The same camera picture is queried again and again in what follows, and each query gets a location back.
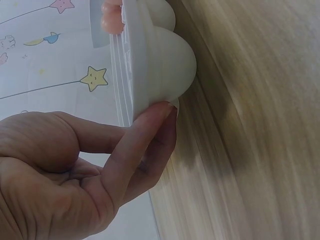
plastic lid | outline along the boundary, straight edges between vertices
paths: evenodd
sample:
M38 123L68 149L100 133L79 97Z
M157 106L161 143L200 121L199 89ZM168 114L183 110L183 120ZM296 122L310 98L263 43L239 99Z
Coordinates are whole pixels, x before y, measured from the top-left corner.
M144 25L135 0L123 0L124 31L110 35L112 73L119 122L129 127L149 106Z

finger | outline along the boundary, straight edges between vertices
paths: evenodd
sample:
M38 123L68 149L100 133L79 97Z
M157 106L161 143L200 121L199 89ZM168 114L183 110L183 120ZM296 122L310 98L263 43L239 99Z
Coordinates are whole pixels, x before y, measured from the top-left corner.
M132 175L172 110L173 106L168 102L151 106L137 118L115 147L101 175L102 184L114 203L122 203Z
M110 154L124 136L126 128L99 124L64 112L55 112L74 131L81 152Z
M143 161L131 177L123 204L153 188L159 181L176 146L177 112L174 108L150 143Z
M83 120L62 112L28 112L0 122L0 156L51 173L68 171L79 151L111 153L125 128Z

pink drawing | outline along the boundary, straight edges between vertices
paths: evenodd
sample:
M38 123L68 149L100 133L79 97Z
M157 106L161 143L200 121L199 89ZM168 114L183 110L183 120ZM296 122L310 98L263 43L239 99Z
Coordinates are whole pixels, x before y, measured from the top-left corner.
M62 14L66 9L73 9L75 5L72 4L71 0L55 0L50 5L50 8L58 9L59 13Z
M8 60L8 56L7 56L7 53L3 53L1 56L0 56L0 66L5 64Z
M9 22L11 20L20 18L20 17L22 17L24 15L32 14L32 13L34 13L36 11L40 11L40 10L43 10L43 9L55 8L55 9L58 10L59 14L62 14L66 9L73 9L74 7L75 7L75 5L72 4L71 0L55 0L54 3L52 3L50 6L41 7L39 9L35 9L35 10L32 10L32 11L26 12L26 13L21 14L19 16L15 16L13 18L10 18L8 20L0 22L0 25L4 24L4 23L7 23L7 22Z

white plastic container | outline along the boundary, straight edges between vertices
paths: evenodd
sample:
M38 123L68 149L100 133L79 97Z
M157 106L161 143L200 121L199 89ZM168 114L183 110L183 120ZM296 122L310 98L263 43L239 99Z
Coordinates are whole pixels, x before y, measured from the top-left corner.
M191 47L173 33L175 14L165 0L123 0L124 31L110 36L119 122L128 127L151 104L178 103L196 75Z

light wood grain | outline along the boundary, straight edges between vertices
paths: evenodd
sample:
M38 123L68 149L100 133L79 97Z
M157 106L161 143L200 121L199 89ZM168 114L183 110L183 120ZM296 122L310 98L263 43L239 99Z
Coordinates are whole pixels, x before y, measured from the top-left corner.
M198 71L151 191L162 240L320 239L320 2L168 2Z

